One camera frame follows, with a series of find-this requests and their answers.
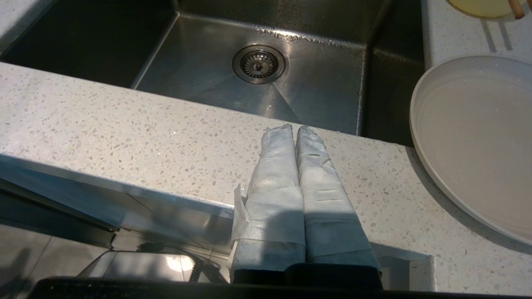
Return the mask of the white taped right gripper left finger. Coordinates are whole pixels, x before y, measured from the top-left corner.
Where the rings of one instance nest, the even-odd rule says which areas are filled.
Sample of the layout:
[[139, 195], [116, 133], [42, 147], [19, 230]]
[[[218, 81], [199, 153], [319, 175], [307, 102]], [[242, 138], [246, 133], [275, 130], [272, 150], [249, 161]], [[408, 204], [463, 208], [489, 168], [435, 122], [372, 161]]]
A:
[[228, 270], [233, 284], [283, 284], [285, 271], [305, 260], [293, 128], [282, 125], [266, 129], [247, 194], [234, 191]]

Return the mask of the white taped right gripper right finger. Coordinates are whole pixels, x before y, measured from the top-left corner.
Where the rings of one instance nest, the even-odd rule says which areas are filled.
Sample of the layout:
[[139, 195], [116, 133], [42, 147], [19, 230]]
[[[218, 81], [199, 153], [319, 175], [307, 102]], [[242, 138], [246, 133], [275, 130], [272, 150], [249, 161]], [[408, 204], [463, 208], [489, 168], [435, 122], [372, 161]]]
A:
[[304, 199], [306, 259], [311, 263], [382, 269], [322, 138], [298, 130], [299, 184]]

